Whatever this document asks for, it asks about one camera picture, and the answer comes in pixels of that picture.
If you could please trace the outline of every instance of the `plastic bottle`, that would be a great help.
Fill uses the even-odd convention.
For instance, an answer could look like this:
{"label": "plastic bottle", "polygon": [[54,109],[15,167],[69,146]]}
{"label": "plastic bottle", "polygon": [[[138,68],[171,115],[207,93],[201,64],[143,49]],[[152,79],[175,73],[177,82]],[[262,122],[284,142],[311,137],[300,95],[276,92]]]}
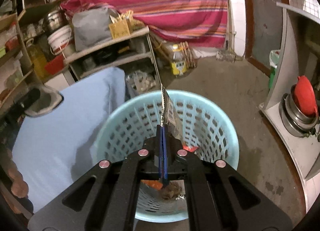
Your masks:
{"label": "plastic bottle", "polygon": [[29,57],[31,59],[31,62],[34,65],[35,73],[40,79],[44,79],[49,74],[44,69],[45,65],[47,64],[47,60],[41,48],[33,44],[33,38],[29,39],[26,42],[26,48],[27,48]]}
{"label": "plastic bottle", "polygon": [[178,44],[172,45],[172,54],[173,54],[172,62],[171,62],[172,73],[175,76],[182,76],[187,71],[187,66],[186,66],[182,49],[179,48]]}

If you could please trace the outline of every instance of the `bundle of wood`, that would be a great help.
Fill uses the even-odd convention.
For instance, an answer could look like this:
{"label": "bundle of wood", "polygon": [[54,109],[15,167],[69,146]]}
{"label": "bundle of wood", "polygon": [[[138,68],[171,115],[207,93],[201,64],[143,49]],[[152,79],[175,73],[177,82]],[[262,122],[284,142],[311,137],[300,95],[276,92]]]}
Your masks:
{"label": "bundle of wood", "polygon": [[[163,41],[152,33],[150,33],[150,39],[153,44],[153,49],[157,52],[159,57],[171,63],[172,58],[170,56],[172,56],[173,52],[169,47],[167,47],[168,42]],[[181,42],[178,45],[184,55],[187,68],[195,68],[195,55],[193,53],[193,49],[189,47],[188,42]]]}

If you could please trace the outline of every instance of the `white bucket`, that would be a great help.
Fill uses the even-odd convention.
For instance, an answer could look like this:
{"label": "white bucket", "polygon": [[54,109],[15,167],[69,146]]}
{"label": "white bucket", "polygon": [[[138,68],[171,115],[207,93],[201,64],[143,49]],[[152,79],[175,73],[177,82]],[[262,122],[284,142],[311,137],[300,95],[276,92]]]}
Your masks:
{"label": "white bucket", "polygon": [[75,40],[72,34],[72,29],[66,25],[58,29],[55,33],[48,37],[51,53],[58,55],[61,52],[64,57],[68,57],[75,53]]}

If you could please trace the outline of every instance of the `gray bag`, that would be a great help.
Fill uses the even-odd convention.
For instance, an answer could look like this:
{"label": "gray bag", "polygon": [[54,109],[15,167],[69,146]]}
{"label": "gray bag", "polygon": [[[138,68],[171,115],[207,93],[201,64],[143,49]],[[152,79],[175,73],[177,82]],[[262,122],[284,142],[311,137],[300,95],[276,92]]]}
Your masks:
{"label": "gray bag", "polygon": [[111,40],[108,26],[112,23],[110,15],[114,17],[118,16],[114,10],[106,7],[74,14],[72,24],[74,26],[77,52]]}

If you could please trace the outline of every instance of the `red basket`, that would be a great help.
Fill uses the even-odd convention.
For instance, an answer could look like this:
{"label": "red basket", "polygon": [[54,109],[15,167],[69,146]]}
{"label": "red basket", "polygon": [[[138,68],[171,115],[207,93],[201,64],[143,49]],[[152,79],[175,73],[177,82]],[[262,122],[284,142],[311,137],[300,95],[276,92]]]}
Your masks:
{"label": "red basket", "polygon": [[16,47],[19,46],[19,40],[18,40],[18,37],[17,35],[15,35],[14,37],[10,38],[6,43],[5,43],[5,49],[7,51],[10,51]]}
{"label": "red basket", "polygon": [[44,69],[51,75],[55,75],[59,71],[61,71],[64,68],[63,64],[63,55],[57,55],[55,59],[51,60],[49,63],[47,63],[44,67]]}

